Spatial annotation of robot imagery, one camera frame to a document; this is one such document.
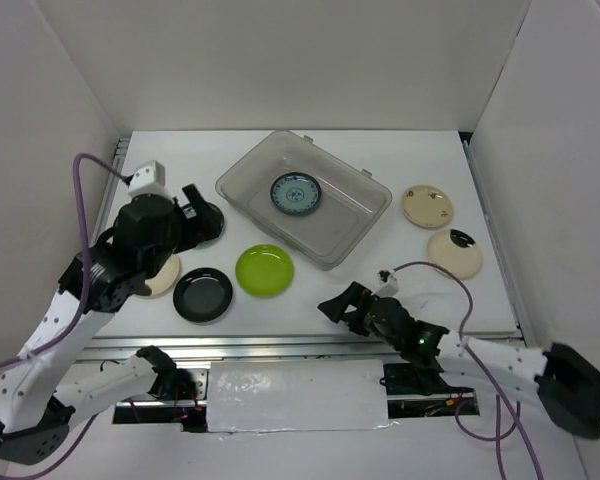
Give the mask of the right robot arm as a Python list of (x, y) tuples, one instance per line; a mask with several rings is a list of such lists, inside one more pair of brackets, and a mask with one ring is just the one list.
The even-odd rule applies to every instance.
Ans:
[(512, 402), (543, 409), (566, 432), (600, 438), (600, 370), (572, 347), (514, 347), (413, 318), (392, 297), (380, 297), (357, 282), (318, 305), (334, 323), (359, 336), (375, 336), (415, 367), (418, 385), (502, 392)]

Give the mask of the lime green plate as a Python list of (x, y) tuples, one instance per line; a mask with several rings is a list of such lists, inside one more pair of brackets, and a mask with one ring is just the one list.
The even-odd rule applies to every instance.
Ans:
[(239, 256), (235, 275), (239, 286), (249, 295), (272, 297), (289, 287), (294, 277), (294, 264), (282, 248), (259, 244)]

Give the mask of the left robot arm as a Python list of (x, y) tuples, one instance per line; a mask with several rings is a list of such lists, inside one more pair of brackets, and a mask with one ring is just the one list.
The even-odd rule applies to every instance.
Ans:
[(0, 460), (36, 465), (77, 424), (119, 401), (196, 389), (191, 375), (156, 346), (142, 347), (92, 377), (62, 381), (86, 344), (172, 255), (221, 235), (221, 210), (194, 185), (183, 192), (185, 205), (156, 194), (133, 197), (89, 253), (77, 254), (61, 276), (16, 364), (0, 375)]

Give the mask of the cream plate black brushstroke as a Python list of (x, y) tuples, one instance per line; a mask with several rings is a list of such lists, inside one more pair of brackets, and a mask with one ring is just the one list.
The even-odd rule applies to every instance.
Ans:
[(143, 297), (156, 297), (167, 292), (178, 280), (181, 262), (177, 255), (171, 255), (162, 269), (151, 279), (146, 279), (138, 293)]
[(459, 279), (475, 276), (483, 265), (480, 244), (457, 229), (438, 231), (430, 236), (426, 246), (430, 262), (446, 269)]

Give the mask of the cream plate small flowers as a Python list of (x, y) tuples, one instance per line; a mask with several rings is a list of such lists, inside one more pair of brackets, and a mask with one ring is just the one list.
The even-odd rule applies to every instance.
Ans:
[(449, 224), (454, 216), (450, 197), (431, 185), (415, 185), (405, 190), (401, 206), (411, 223), (425, 229), (441, 228)]

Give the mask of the blue patterned plate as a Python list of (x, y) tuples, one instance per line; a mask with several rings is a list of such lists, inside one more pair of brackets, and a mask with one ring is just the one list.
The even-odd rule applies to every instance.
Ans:
[(209, 206), (210, 211), (200, 215), (198, 219), (198, 230), (196, 233), (196, 249), (202, 249), (211, 246), (216, 242), (224, 232), (225, 216), (222, 211), (213, 203)]
[(276, 209), (283, 214), (305, 216), (319, 207), (322, 189), (319, 182), (311, 175), (288, 172), (274, 180), (269, 196)]

